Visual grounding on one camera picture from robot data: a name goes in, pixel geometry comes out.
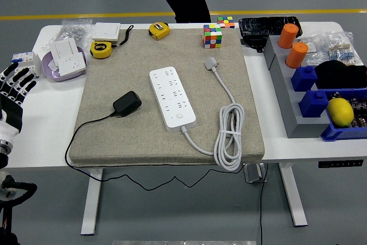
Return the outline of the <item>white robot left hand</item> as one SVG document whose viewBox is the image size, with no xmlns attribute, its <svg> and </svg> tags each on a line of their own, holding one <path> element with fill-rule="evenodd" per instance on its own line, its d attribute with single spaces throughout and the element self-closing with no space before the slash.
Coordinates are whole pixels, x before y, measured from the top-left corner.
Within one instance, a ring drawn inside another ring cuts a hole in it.
<svg viewBox="0 0 367 245">
<path fill-rule="evenodd" d="M 12 148 L 13 139 L 22 130 L 22 104 L 36 86 L 35 75 L 29 68 L 16 71 L 12 63 L 1 72 L 1 147 Z"/>
</svg>

